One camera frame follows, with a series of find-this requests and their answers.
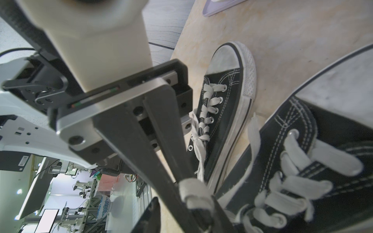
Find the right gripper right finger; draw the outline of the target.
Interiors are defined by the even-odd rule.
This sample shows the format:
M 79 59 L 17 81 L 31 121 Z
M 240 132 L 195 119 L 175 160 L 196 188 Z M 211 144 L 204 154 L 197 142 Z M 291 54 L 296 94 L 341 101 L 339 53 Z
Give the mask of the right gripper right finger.
M 236 233 L 236 229 L 221 208 L 214 196 L 211 196 L 214 203 L 212 233 Z

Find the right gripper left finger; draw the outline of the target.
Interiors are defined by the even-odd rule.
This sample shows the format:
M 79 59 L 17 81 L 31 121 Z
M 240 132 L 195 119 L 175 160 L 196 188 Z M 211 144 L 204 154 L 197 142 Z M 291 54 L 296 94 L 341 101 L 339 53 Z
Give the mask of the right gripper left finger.
M 161 213 L 158 197 L 154 197 L 131 233 L 160 233 Z

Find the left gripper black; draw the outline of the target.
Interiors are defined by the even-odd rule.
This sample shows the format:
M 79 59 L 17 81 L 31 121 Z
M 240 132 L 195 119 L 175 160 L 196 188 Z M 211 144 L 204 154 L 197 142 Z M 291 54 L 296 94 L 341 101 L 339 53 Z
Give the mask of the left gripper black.
M 192 98 L 188 68 L 174 59 L 54 104 L 48 118 L 74 155 L 97 164 L 116 152 L 184 232 L 202 233 L 210 227 L 210 195 L 194 176 L 184 140 Z M 154 151 L 159 144 L 176 181 Z

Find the black canvas sneaker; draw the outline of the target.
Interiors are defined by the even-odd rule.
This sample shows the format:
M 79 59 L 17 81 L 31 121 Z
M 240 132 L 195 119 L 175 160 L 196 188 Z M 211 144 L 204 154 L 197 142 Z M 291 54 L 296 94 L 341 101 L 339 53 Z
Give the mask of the black canvas sneaker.
M 373 230 L 373 47 L 248 116 L 213 193 L 238 233 Z
M 203 76 L 187 146 L 196 178 L 216 193 L 256 95 L 256 66 L 241 42 L 222 44 Z

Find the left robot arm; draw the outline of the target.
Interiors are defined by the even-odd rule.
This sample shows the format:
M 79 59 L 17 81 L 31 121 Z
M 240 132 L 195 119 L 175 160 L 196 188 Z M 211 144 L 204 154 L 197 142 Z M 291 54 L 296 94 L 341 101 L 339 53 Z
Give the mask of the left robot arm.
M 60 59 L 40 53 L 1 65 L 2 90 L 46 117 L 49 128 L 1 110 L 1 145 L 83 167 L 104 167 L 115 154 L 153 186 L 186 233 L 197 233 L 212 218 L 182 194 L 196 182 L 187 159 L 182 119 L 191 110 L 187 67 L 174 59 L 88 93 L 71 95 L 76 83 Z

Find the lavender tray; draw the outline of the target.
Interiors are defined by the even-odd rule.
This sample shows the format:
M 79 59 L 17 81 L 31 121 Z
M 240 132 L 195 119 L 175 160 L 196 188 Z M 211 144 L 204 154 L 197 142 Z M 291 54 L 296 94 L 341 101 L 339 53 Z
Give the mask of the lavender tray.
M 224 1 L 207 0 L 202 13 L 204 17 L 210 17 L 226 9 L 229 9 L 233 6 L 236 6 L 240 3 L 243 3 L 245 1 L 246 0 L 224 0 Z

